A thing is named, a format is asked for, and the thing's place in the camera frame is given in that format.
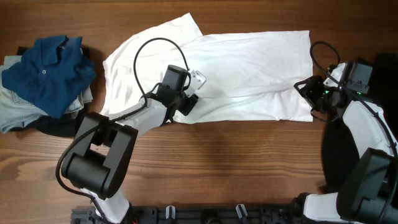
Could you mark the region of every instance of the wooden tabletop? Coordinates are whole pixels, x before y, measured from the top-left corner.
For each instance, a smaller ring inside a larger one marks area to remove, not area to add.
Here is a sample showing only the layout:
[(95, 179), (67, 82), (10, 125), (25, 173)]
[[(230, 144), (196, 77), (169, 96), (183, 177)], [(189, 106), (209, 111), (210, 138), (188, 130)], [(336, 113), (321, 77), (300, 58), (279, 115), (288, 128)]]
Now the wooden tabletop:
[[(102, 108), (105, 95), (102, 61), (133, 34), (187, 12), (203, 34), (310, 30), (312, 42), (330, 42), (342, 61), (358, 56), (372, 61), (377, 53), (398, 52), (394, 0), (3, 2), (0, 58), (15, 54), (18, 46), (33, 45), (39, 37), (83, 36), (97, 64), (91, 88), (95, 111)], [(325, 67), (335, 62), (321, 47), (317, 57)], [(133, 205), (290, 202), (302, 192), (319, 193), (325, 184), (323, 128), (318, 121), (155, 128), (137, 141), (122, 188)], [(1, 223), (68, 223), (72, 208), (90, 205), (55, 180), (57, 160), (71, 141), (34, 130), (0, 135)], [(106, 152), (104, 147), (96, 149)]]

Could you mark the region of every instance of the white garment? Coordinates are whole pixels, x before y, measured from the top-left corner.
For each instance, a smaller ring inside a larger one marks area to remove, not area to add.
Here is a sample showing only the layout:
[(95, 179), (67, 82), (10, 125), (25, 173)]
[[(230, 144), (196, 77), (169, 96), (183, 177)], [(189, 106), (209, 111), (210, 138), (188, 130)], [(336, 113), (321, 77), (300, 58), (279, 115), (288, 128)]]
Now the white garment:
[[(197, 123), (222, 120), (312, 121), (308, 103), (293, 84), (312, 76), (309, 31), (213, 34), (202, 36), (190, 14), (132, 36), (104, 61), (106, 99), (101, 114), (135, 105), (142, 93), (132, 71), (138, 48), (154, 37), (179, 46), (188, 66), (207, 81), (196, 94), (199, 102), (188, 116), (174, 120)], [(180, 52), (157, 40), (137, 59), (145, 91), (161, 82), (167, 65), (185, 68)]]

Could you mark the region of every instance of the wood grain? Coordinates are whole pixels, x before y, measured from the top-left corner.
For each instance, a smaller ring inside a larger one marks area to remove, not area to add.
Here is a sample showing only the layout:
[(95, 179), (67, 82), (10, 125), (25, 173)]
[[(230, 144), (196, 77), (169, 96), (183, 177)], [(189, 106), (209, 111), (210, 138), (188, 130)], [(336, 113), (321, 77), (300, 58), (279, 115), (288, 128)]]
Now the wood grain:
[[(203, 34), (310, 30), (312, 42), (331, 42), (343, 61), (398, 52), (397, 1), (12, 2), (18, 4), (0, 4), (0, 58), (38, 37), (83, 36), (97, 64), (95, 111), (105, 94), (102, 61), (131, 35), (187, 12)], [(335, 61), (321, 47), (316, 53), (325, 66)], [(156, 128), (137, 141), (122, 188), (134, 205), (289, 202), (325, 183), (323, 126), (224, 121)], [(55, 181), (71, 141), (33, 130), (0, 135), (1, 223), (68, 223), (70, 209), (90, 205)]]

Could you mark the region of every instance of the wooden surface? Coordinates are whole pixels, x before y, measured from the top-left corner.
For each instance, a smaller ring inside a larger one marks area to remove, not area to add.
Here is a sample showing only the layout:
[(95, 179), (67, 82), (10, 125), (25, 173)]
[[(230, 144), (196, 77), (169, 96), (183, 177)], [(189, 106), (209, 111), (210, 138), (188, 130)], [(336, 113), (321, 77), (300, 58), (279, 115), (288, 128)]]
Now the wooden surface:
[[(312, 42), (329, 41), (343, 61), (398, 52), (397, 1), (4, 2), (20, 4), (0, 4), (0, 58), (38, 37), (82, 35), (97, 63), (96, 111), (104, 100), (107, 55), (131, 35), (187, 12), (203, 34), (310, 30)], [(317, 57), (324, 66), (335, 61), (329, 52)], [(323, 125), (225, 121), (156, 128), (137, 141), (122, 188), (134, 205), (289, 202), (325, 183)], [(68, 223), (72, 208), (89, 206), (55, 180), (56, 162), (70, 142), (33, 130), (0, 135), (1, 223)]]

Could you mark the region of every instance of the blue shirt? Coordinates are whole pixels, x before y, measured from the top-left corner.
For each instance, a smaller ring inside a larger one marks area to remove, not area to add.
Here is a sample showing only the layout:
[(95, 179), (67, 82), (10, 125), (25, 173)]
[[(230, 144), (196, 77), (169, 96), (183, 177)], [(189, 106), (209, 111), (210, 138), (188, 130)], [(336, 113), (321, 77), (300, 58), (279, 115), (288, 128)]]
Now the blue shirt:
[(81, 52), (82, 37), (38, 39), (22, 62), (2, 72), (4, 88), (17, 93), (54, 118), (94, 80), (94, 63)]

